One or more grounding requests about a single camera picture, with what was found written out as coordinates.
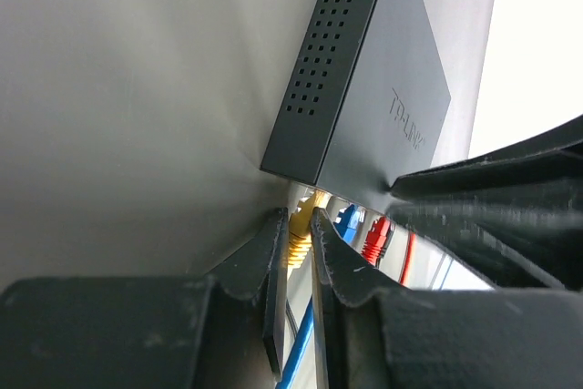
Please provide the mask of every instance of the cable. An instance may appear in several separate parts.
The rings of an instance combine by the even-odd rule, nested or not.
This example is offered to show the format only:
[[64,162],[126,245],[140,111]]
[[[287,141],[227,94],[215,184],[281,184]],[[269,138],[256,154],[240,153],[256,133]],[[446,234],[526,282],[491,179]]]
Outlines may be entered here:
[[360,217],[361,212],[354,204],[351,204],[349,207],[347,207],[344,212],[338,213],[338,218],[340,218],[340,221],[335,222],[333,225],[336,229],[336,232],[338,232],[340,237],[342,237],[347,243],[354,240],[354,236],[356,235],[358,226],[360,224]]
[[285,300],[285,316],[288,318],[291,337],[293,337],[293,340],[295,341],[298,337],[298,324],[295,322],[295,317],[293,316],[292,308],[290,306],[290,300]]
[[373,223],[373,226],[366,235],[362,255],[373,266],[376,264],[386,243],[387,233],[390,228],[391,222],[386,217],[381,217]]
[[381,252],[379,253],[378,258],[376,259],[376,263],[374,264],[374,267],[376,269],[379,269],[381,267],[381,261],[384,258],[384,255],[386,254],[386,251],[389,249],[389,245],[391,244],[391,241],[393,240],[393,236],[394,236],[394,225],[391,223],[391,226],[389,227],[389,232],[386,238],[386,242],[384,243],[383,247],[381,248]]
[[413,259],[413,250],[415,246],[415,235],[409,231],[407,237],[407,248],[404,253],[403,268],[401,269],[401,275],[399,275],[399,282],[404,285],[409,277],[409,271],[411,268],[411,260]]
[[326,205],[326,213],[328,213],[329,218],[335,218],[340,213],[340,210],[348,208],[349,205],[346,200],[332,196],[328,201],[328,205]]
[[300,211],[296,211],[290,216],[288,269],[302,266],[303,260],[312,246],[310,219],[312,218],[313,209],[326,207],[329,199],[330,195],[328,193],[315,190],[306,201],[300,201],[298,204]]
[[437,281],[437,275],[439,274],[439,271],[441,270],[441,267],[444,264],[445,257],[447,257],[447,255],[445,255],[445,252],[443,252],[441,254],[441,259],[439,260],[439,264],[435,268],[434,276],[431,278],[431,281],[429,282],[429,287],[427,289],[432,290],[434,288],[435,281]]
[[310,341],[310,336],[313,331],[313,304],[312,298],[308,302],[306,311],[303,314],[302,322],[300,323],[300,330],[298,331],[298,337],[296,337],[293,347],[291,348],[288,361],[285,363],[283,368],[283,375],[281,376],[281,381],[277,383],[275,389],[290,389],[293,384],[293,380],[300,369],[300,363],[302,362],[302,357],[306,352],[308,347],[308,342]]
[[355,251],[359,253],[363,251],[364,241],[366,241],[368,230],[373,226],[374,221],[378,220],[380,217],[381,215],[374,211],[364,210],[363,221],[358,227],[358,231],[356,232],[353,243],[351,244]]
[[439,286],[438,291],[442,291],[445,285],[445,280],[447,280],[447,275],[449,275],[449,270],[452,269],[452,264],[454,264],[454,259],[450,257],[449,259],[449,266],[447,266],[447,271],[445,271],[444,278],[441,281],[441,285]]

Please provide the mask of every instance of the tp-link logo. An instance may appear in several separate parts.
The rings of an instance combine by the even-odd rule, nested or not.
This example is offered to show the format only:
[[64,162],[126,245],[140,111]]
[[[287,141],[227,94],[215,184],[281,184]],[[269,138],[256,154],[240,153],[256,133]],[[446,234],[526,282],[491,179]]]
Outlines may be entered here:
[[397,123],[398,127],[403,126],[403,133],[405,138],[413,149],[418,150],[425,144],[425,137],[419,132],[419,128],[413,122],[411,115],[407,112],[403,101],[397,95],[397,92],[393,88],[394,98],[393,104],[391,105],[391,111],[389,114],[394,114],[394,122]]

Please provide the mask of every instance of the router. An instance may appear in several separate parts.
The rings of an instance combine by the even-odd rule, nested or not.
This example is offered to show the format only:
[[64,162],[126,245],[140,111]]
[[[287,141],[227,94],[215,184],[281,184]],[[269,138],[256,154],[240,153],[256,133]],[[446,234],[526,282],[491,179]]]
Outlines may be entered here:
[[261,169],[385,212],[449,102],[423,0],[317,0]]

